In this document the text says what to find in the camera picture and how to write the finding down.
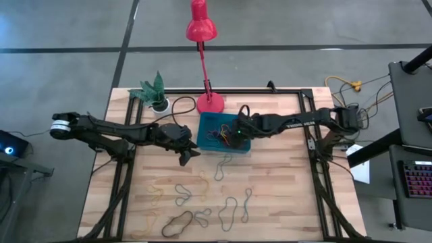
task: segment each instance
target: green plant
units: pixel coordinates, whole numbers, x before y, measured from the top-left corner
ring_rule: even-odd
[[[142,90],[129,90],[131,97],[136,97],[144,101],[145,105],[152,105],[153,109],[160,111],[168,106],[165,98],[165,89],[162,76],[157,71],[153,86],[149,81],[140,81]]]

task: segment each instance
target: blue light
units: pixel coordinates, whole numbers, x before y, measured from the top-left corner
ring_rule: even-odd
[[[12,154],[14,152],[14,149],[13,148],[11,148],[11,147],[7,147],[7,148],[5,148],[5,153],[6,153],[6,155],[10,155],[10,154]]]

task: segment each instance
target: white paper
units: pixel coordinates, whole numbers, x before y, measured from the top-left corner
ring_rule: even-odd
[[[351,155],[352,153],[356,152],[357,150],[361,149],[363,146],[354,144],[348,150],[346,151],[346,156]],[[353,168],[351,168],[351,173],[354,176],[354,180],[357,182],[363,182],[366,184],[371,183],[371,177],[369,172],[369,161],[366,161],[360,165],[357,165]]]

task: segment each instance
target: blue box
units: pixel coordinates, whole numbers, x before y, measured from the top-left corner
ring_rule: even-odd
[[[228,125],[232,129],[232,121],[237,115],[203,112],[200,116],[200,125],[198,128],[198,138],[196,144],[202,150],[218,151],[225,153],[247,153],[250,150],[250,140],[247,140],[238,148],[232,148],[226,143],[214,136],[208,136],[210,131],[220,131],[223,124]]]

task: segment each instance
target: potted plant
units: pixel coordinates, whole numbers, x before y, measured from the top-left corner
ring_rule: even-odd
[[[157,117],[162,117],[171,113],[169,109],[169,99],[165,97],[165,89],[162,76],[157,71],[153,86],[149,81],[140,81],[142,90],[129,90],[132,97],[136,97],[144,101],[145,105],[151,106],[151,109]]]

